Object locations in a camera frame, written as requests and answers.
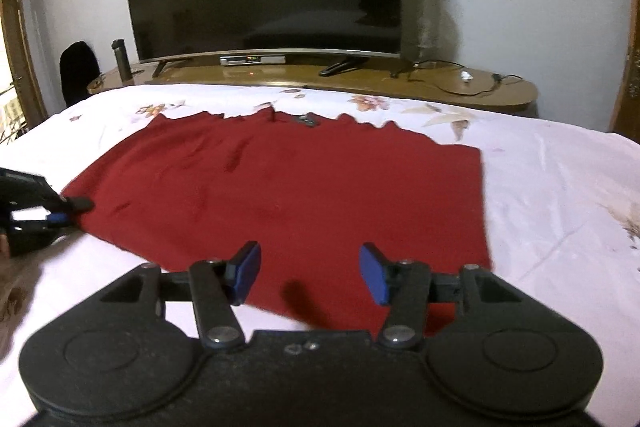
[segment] floral bedsheet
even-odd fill
[[[205,110],[236,116],[268,105],[327,118],[348,113],[376,126],[392,120],[442,144],[479,148],[494,271],[596,338],[605,370],[588,410],[607,426],[638,423],[640,146],[623,137],[439,103],[345,92],[136,86],[93,96],[55,115],[1,150],[0,165],[43,174],[60,190],[158,114],[181,118]],[[403,159],[397,160],[401,165]],[[464,228],[460,222],[460,233]],[[2,425],[19,425],[33,413],[17,374],[19,349],[28,336],[140,262],[128,252],[76,234],[28,261],[0,266]],[[168,317],[187,331],[193,328],[190,314],[188,307],[178,307],[169,310]],[[248,307],[241,307],[239,315],[247,332],[304,328]]]

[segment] metal bolt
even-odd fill
[[[409,326],[391,326],[382,332],[386,340],[391,343],[399,344],[410,341],[415,336],[414,328]]]
[[[231,326],[216,326],[207,331],[207,338],[216,344],[228,344],[240,337],[240,332]]]
[[[302,353],[302,346],[300,344],[289,344],[289,346],[285,346],[284,352],[288,355],[299,355]]]

